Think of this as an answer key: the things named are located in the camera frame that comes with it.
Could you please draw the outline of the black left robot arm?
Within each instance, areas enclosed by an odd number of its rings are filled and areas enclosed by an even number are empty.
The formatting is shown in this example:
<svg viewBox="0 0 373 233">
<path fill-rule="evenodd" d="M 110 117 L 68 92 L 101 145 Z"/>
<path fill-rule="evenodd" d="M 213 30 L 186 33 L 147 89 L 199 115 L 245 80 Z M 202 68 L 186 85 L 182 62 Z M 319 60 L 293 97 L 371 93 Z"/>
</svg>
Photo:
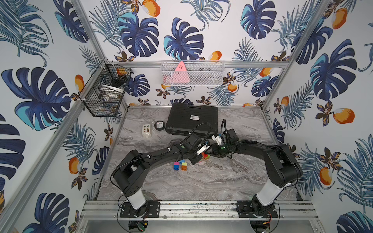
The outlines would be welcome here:
<svg viewBox="0 0 373 233">
<path fill-rule="evenodd" d="M 202 153 L 209 148 L 206 142 L 211 129 L 210 123 L 203 122 L 188 133 L 185 139 L 171 142 L 164 149 L 143 153 L 132 150 L 125 156 L 111 173 L 110 180 L 115 181 L 112 184 L 126 197 L 134 216 L 142 217 L 148 212 L 141 188 L 149 172 L 183 159 L 193 165 L 198 163 L 203 159 Z"/>
</svg>

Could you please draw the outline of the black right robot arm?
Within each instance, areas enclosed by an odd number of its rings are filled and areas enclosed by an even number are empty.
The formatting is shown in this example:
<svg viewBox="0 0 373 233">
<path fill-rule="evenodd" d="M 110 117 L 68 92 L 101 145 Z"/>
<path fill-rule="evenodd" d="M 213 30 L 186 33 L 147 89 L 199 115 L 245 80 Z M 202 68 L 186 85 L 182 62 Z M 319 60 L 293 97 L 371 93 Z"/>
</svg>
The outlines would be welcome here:
<svg viewBox="0 0 373 233">
<path fill-rule="evenodd" d="M 234 129 L 228 129 L 226 120 L 220 134 L 213 135 L 211 156 L 232 157 L 234 154 L 253 157 L 265 166 L 266 182 L 250 201 L 238 201 L 236 212 L 240 218 L 279 215 L 275 202 L 287 188 L 297 185 L 303 170 L 294 153 L 285 144 L 268 145 L 248 139 L 239 139 Z"/>
</svg>

